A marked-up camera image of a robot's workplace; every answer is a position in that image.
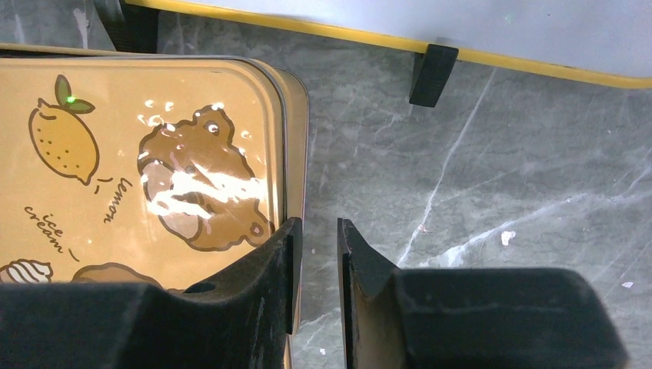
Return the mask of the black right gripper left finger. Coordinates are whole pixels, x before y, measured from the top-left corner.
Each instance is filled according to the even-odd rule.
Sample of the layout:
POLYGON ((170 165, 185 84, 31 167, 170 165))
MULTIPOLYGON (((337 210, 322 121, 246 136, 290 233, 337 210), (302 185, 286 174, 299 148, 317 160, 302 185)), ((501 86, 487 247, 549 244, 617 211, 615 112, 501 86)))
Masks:
POLYGON ((282 368, 302 222, 181 293, 145 283, 6 284, 3 368, 282 368))

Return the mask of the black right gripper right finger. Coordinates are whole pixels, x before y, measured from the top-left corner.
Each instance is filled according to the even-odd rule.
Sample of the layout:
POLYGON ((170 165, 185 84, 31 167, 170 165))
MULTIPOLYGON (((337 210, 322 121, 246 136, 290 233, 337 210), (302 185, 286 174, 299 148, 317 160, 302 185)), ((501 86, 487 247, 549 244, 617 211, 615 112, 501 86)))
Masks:
POLYGON ((595 290, 563 268, 402 269, 337 225, 348 368, 626 368, 595 290))

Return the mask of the gold chocolate tin box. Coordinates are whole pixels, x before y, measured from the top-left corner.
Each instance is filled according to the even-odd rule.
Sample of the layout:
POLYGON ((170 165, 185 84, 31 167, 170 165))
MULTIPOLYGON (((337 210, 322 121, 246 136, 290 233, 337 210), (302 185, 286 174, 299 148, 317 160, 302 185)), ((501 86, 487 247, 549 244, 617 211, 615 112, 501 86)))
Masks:
MULTIPOLYGON (((280 85, 282 100, 284 102, 284 123, 281 129, 281 208, 284 213, 282 222, 278 228, 271 234, 273 235, 289 218, 299 218, 304 216, 304 196, 305 196, 305 182, 306 182, 306 161, 307 161, 307 133, 308 133, 308 94, 301 83, 301 81, 292 73, 274 68, 270 65, 251 58, 241 58, 232 55, 213 55, 213 56, 173 56, 173 55, 139 55, 132 53, 119 53, 119 52, 100 52, 100 51, 86 51, 73 48, 56 48, 56 47, 37 47, 26 45, 10 45, 4 44, 1 47, 1 62, 4 59, 66 59, 66 58, 112 58, 112 59, 163 59, 163 60, 215 60, 236 58, 250 62, 257 62, 264 67, 270 68, 278 76, 278 84, 280 85)), ((56 282, 48 284, 86 284, 86 283, 145 283, 147 282, 133 282, 133 281, 111 281, 111 282, 56 282)), ((180 290, 161 288, 165 291, 173 293, 181 293, 193 284, 188 285, 186 288, 180 290)), ((285 352, 285 362, 282 368, 289 368, 291 366, 291 343, 290 339, 295 332, 298 325, 299 317, 299 301, 301 296, 301 271, 299 274, 298 285, 298 301, 295 308, 293 331, 288 335, 287 347, 285 352)))

